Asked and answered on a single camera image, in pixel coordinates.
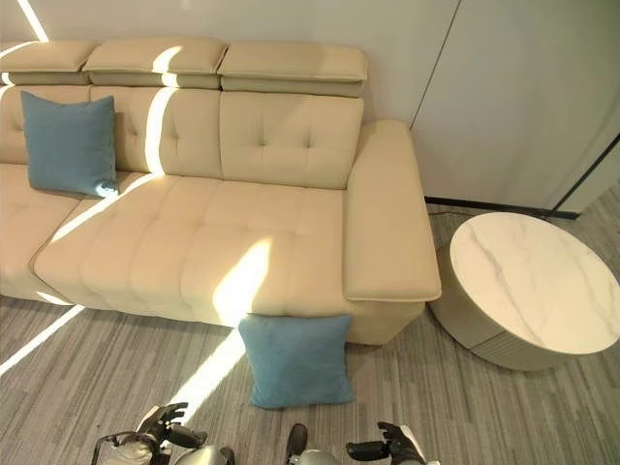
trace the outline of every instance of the beige leather sofa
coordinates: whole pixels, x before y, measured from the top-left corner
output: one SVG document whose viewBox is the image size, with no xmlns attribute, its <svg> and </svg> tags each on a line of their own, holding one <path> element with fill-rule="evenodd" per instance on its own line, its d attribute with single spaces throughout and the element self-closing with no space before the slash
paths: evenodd
<svg viewBox="0 0 620 465">
<path fill-rule="evenodd" d="M 0 59 L 0 294 L 233 326 L 353 316 L 384 344 L 440 294 L 408 128 L 361 124 L 356 48 L 52 42 Z M 30 188 L 19 92 L 113 95 L 117 198 Z"/>
</svg>

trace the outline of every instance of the gray striped carpet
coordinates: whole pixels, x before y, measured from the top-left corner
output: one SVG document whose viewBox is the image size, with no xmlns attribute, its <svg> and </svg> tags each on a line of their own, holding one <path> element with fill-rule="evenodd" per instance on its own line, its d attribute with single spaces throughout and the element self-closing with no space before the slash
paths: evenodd
<svg viewBox="0 0 620 465">
<path fill-rule="evenodd" d="M 468 214 L 430 206 L 440 246 Z M 620 184 L 578 220 L 554 220 L 620 275 Z M 67 311 L 3 297 L 0 360 Z M 98 437 L 136 426 L 168 402 L 228 334 L 218 326 L 86 309 L 0 378 L 0 464 L 88 464 Z M 230 445 L 241 465 L 283 463 L 291 425 L 346 464 L 347 441 L 378 439 L 375 422 L 409 424 L 427 458 L 456 464 L 620 463 L 620 345 L 543 372 L 489 364 L 426 312 L 384 347 L 349 346 L 356 402 L 265 411 L 248 405 L 243 357 L 189 425 Z"/>
</svg>

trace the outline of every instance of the blue pillow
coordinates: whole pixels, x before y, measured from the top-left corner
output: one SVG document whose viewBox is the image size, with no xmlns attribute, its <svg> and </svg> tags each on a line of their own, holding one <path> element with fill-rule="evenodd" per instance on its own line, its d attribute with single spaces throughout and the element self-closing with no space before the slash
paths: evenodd
<svg viewBox="0 0 620 465">
<path fill-rule="evenodd" d="M 350 322 L 348 315 L 242 320 L 239 332 L 254 375 L 250 403 L 277 409 L 354 400 L 344 352 Z"/>
<path fill-rule="evenodd" d="M 21 104 L 32 187 L 118 194 L 113 97 L 61 105 L 21 91 Z"/>
</svg>

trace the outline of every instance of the white wall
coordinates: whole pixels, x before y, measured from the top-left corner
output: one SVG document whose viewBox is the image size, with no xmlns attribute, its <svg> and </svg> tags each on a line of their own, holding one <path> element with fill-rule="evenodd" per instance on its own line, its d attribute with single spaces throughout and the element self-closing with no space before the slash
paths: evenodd
<svg viewBox="0 0 620 465">
<path fill-rule="evenodd" d="M 620 144 L 607 154 L 583 184 L 564 201 L 560 210 L 580 213 L 617 182 L 620 182 Z"/>
<path fill-rule="evenodd" d="M 463 0 L 414 126 L 427 196 L 552 208 L 620 129 L 620 1 Z"/>
<path fill-rule="evenodd" d="M 315 41 L 370 60 L 366 120 L 411 121 L 457 0 L 30 0 L 53 39 L 201 35 Z M 16 0 L 0 0 L 2 40 L 33 40 Z"/>
</svg>

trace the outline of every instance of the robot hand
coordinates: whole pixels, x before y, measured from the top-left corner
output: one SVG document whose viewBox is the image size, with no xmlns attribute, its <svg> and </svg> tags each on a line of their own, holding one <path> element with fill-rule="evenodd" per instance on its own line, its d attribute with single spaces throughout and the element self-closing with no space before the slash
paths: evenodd
<svg viewBox="0 0 620 465">
<path fill-rule="evenodd" d="M 420 464 L 426 463 L 418 442 L 409 427 L 405 425 L 396 426 L 384 421 L 380 421 L 378 425 L 379 429 L 384 430 L 384 438 L 387 439 L 391 465 L 399 465 L 406 460 L 416 460 Z"/>
<path fill-rule="evenodd" d="M 157 444 L 170 441 L 187 449 L 199 448 L 206 440 L 206 433 L 194 432 L 178 422 L 173 422 L 174 419 L 180 419 L 185 415 L 181 409 L 185 409 L 187 405 L 187 402 L 179 402 L 153 407 L 142 420 L 138 433 L 151 436 Z"/>
</svg>

